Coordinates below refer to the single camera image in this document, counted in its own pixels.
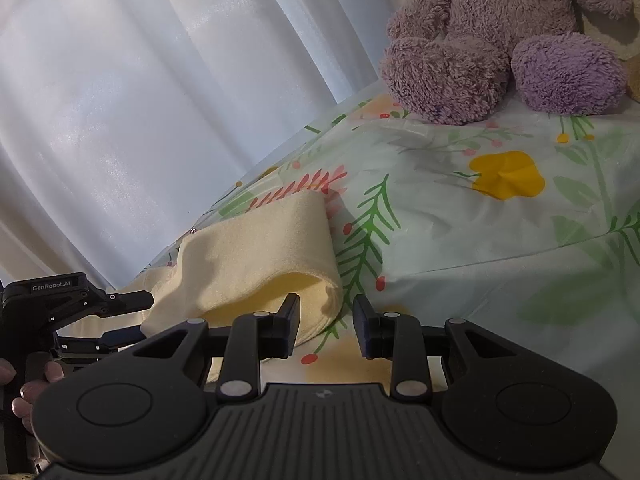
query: purple fur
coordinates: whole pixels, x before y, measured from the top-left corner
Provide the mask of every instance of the purple fur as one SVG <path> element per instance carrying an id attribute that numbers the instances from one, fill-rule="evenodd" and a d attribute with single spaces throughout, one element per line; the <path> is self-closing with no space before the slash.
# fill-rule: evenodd
<path id="1" fill-rule="evenodd" d="M 614 18 L 625 16 L 632 7 L 631 0 L 578 1 Z M 382 60 L 381 75 L 391 95 L 423 119 L 464 124 L 484 118 L 500 102 L 510 75 L 509 58 L 518 44 L 556 35 L 564 39 L 554 46 L 540 40 L 525 43 L 527 48 L 518 45 L 518 52 L 527 55 L 512 68 L 520 74 L 518 87 L 526 102 L 547 109 L 552 106 L 548 96 L 559 94 L 556 87 L 567 90 L 581 81 L 584 91 L 563 94 L 562 105 L 554 110 L 598 113 L 620 98 L 623 69 L 608 48 L 594 41 L 581 43 L 578 35 L 562 36 L 576 30 L 571 0 L 407 0 L 388 24 L 393 41 Z M 542 54 L 532 57 L 530 50 L 543 46 L 552 49 L 552 59 Z M 591 61 L 572 60 L 578 53 L 588 54 Z M 527 75 L 534 65 L 545 75 L 544 82 Z M 604 80 L 590 99 L 586 89 L 596 75 Z M 572 98 L 578 101 L 570 106 Z"/>
<path id="2" fill-rule="evenodd" d="M 625 93 L 626 73 L 613 50 L 588 36 L 534 36 L 513 51 L 522 100 L 540 112 L 599 114 Z"/>

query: yellow towel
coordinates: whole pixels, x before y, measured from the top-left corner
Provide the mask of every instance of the yellow towel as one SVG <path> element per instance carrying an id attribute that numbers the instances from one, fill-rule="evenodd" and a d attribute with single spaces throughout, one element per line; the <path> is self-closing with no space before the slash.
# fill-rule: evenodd
<path id="1" fill-rule="evenodd" d="M 342 288 L 321 193 L 302 191 L 187 235 L 177 264 L 142 272 L 121 292 L 148 290 L 154 306 L 128 314 L 151 336 L 191 317 L 231 325 L 241 314 L 276 312 L 289 292 L 300 295 L 296 344 L 322 332 L 342 304 Z M 69 335 L 98 337 L 122 318 L 89 317 Z M 222 360 L 214 359 L 209 380 Z"/>

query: teddy bear's torso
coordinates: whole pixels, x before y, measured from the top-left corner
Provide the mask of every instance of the teddy bear's torso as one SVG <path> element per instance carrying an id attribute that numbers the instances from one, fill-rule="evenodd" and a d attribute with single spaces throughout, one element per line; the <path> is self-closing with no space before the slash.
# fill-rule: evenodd
<path id="1" fill-rule="evenodd" d="M 472 35 L 510 55 L 537 34 L 577 30 L 571 0 L 451 0 L 450 36 Z"/>

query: human hand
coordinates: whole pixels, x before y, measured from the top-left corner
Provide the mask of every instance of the human hand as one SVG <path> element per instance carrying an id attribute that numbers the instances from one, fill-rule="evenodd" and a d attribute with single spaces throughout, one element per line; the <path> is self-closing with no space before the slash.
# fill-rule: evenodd
<path id="1" fill-rule="evenodd" d="M 16 371 L 6 359 L 0 358 L 0 384 L 8 384 L 15 377 Z M 20 388 L 20 397 L 14 399 L 11 409 L 15 416 L 22 419 L 22 425 L 29 433 L 33 433 L 31 427 L 31 410 L 33 403 L 44 389 L 51 383 L 55 383 L 64 377 L 62 367 L 54 361 L 45 364 L 44 375 L 46 380 L 29 381 Z"/>

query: ribbed black surface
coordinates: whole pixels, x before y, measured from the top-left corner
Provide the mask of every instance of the ribbed black surface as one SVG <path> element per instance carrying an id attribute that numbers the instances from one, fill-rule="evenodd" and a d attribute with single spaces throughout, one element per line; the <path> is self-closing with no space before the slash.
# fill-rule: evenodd
<path id="1" fill-rule="evenodd" d="M 554 474 L 494 468 L 447 440 L 427 409 L 390 401 L 376 384 L 272 384 L 251 404 L 222 408 L 195 446 L 164 465 L 111 477 L 52 466 L 41 478 L 611 480 L 595 465 Z"/>

